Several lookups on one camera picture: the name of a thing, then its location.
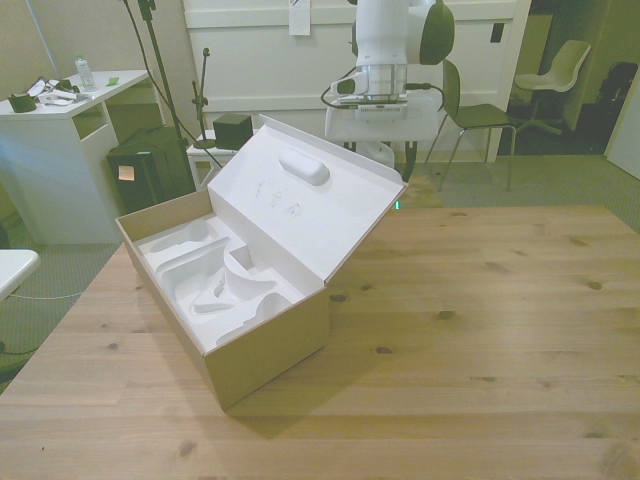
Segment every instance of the black pole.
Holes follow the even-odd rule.
[[[173,126],[176,129],[176,135],[178,136],[178,146],[180,147],[180,153],[182,154],[182,160],[184,167],[187,171],[187,178],[193,188],[196,189],[196,185],[191,175],[191,168],[189,167],[189,158],[187,157],[187,144],[188,141],[182,137],[182,131],[180,130],[180,124],[178,123],[178,115],[176,114],[176,107],[171,98],[171,90],[169,89],[169,81],[167,80],[167,74],[164,70],[164,64],[162,63],[162,56],[160,55],[160,48],[158,47],[158,40],[156,39],[155,31],[153,30],[151,10],[156,9],[154,0],[138,0],[138,6],[140,7],[140,13],[142,19],[146,22],[149,30],[149,36],[151,37],[151,44],[153,45],[153,51],[156,55],[156,61],[158,62],[158,69],[160,70],[160,76],[162,77],[162,84],[164,85],[164,92],[167,96],[167,103],[169,104],[169,110],[171,111],[171,118],[173,119]]]

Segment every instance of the white cylindrical object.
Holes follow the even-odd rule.
[[[76,57],[78,57],[76,60],[76,68],[78,69],[78,75],[80,75],[80,81],[82,82],[84,90],[87,92],[95,92],[98,87],[96,87],[96,82],[91,74],[89,63],[82,59],[81,53],[76,53]]]
[[[406,65],[409,0],[360,0],[356,66]]]
[[[404,93],[408,21],[409,0],[358,2],[356,66],[368,74],[371,100],[395,100]]]

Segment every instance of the plastic bottle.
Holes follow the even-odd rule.
[[[78,74],[80,75],[82,86],[87,92],[95,92],[98,88],[96,87],[96,82],[93,79],[93,75],[91,75],[89,64],[86,60],[82,59],[82,53],[76,53],[76,57],[78,57],[76,60],[76,68],[78,69]]]

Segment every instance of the small black box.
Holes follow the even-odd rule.
[[[194,191],[173,127],[136,131],[107,154],[127,213]]]
[[[216,133],[216,148],[222,150],[240,150],[253,135],[253,126],[249,115],[225,113],[213,121]]]

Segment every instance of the oval recess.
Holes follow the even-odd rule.
[[[331,176],[324,163],[293,148],[280,152],[280,165],[287,172],[315,187],[324,185]]]

